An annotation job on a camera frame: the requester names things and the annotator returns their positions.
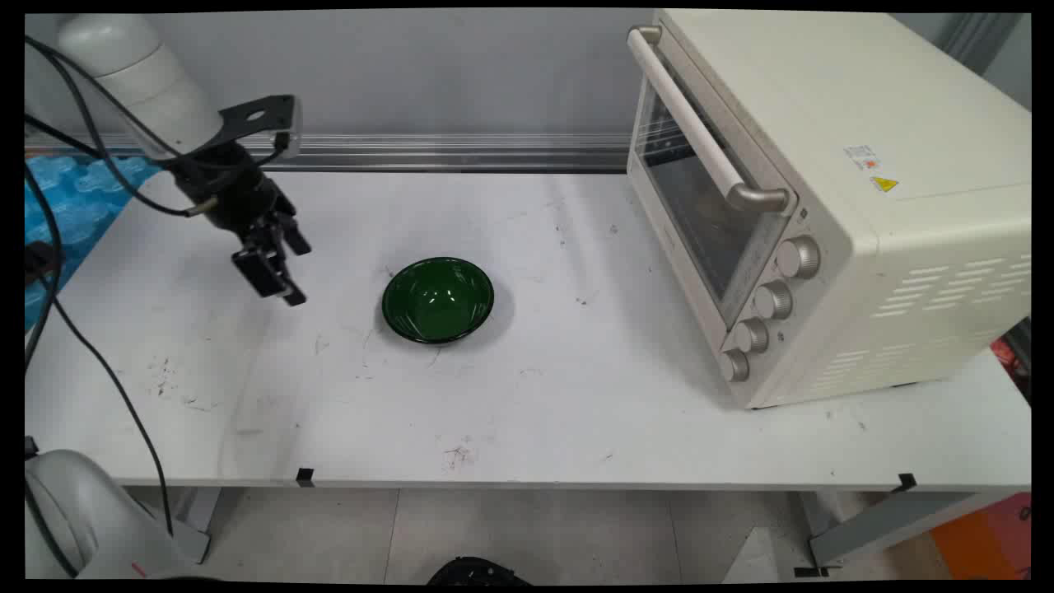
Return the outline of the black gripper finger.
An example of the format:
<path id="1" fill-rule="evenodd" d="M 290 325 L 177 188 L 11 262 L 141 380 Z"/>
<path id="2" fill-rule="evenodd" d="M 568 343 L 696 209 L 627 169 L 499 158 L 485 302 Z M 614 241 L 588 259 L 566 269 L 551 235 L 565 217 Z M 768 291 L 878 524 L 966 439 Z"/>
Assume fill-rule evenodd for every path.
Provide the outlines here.
<path id="1" fill-rule="evenodd" d="M 295 213 L 282 210 L 272 211 L 272 232 L 275 236 L 275 243 L 285 241 L 294 255 L 301 256 L 311 253 L 312 248 L 301 233 L 300 224 L 295 217 Z"/>
<path id="2" fill-rule="evenodd" d="M 284 248 L 274 240 L 247 244 L 233 253 L 231 259 L 245 281 L 264 299 L 280 297 L 289 307 L 305 304 L 305 293 L 287 270 Z"/>

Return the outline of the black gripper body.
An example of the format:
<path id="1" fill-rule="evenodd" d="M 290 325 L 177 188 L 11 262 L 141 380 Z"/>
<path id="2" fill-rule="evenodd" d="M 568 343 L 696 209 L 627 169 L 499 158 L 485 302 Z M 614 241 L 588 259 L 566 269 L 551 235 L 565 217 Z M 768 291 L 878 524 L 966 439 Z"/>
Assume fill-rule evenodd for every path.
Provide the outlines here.
<path id="1" fill-rule="evenodd" d="M 204 218 L 245 246 L 259 243 L 268 229 L 286 234 L 296 226 L 295 207 L 241 145 L 215 145 L 189 159 L 172 159 L 169 172 L 195 205 L 215 199 Z"/>

